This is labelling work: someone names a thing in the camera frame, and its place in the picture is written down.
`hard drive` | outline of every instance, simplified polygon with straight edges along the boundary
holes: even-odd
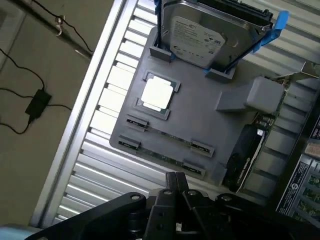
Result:
[[[272,16],[236,0],[162,0],[158,29],[178,58],[224,72],[272,29]]]

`black connector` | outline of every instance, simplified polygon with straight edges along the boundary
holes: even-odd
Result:
[[[49,104],[51,97],[52,96],[44,90],[39,89],[36,91],[29,106],[26,108],[25,113],[30,115],[30,118],[33,120],[40,118],[46,106]]]

